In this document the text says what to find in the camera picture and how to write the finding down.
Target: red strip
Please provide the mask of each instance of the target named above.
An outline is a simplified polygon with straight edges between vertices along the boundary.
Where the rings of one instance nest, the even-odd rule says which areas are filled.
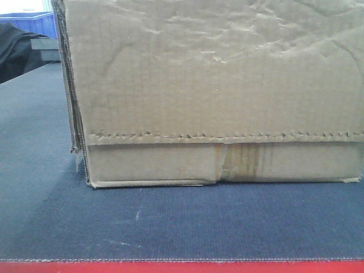
[[[364,260],[306,262],[0,262],[1,273],[364,273]]]

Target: crumpled cardboard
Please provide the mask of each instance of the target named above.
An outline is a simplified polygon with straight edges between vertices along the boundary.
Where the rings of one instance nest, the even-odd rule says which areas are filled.
[[[358,181],[358,1],[55,0],[94,187]]]

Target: cardboard seam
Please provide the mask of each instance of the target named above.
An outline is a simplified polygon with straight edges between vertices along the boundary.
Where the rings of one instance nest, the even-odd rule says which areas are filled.
[[[258,133],[236,134],[235,136],[211,136],[208,134],[170,136],[139,133],[139,134],[89,134],[87,145],[133,144],[133,143],[271,143],[271,142],[364,142],[364,132],[345,133]]]

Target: blue plastic crate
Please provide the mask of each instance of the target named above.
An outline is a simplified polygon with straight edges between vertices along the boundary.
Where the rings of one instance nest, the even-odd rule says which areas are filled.
[[[0,14],[0,23],[12,23],[21,30],[57,38],[55,17],[52,12]]]

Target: dark blue mat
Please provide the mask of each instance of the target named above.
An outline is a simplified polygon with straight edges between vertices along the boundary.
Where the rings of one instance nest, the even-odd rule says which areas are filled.
[[[0,85],[0,259],[364,259],[364,183],[94,190],[59,64]]]

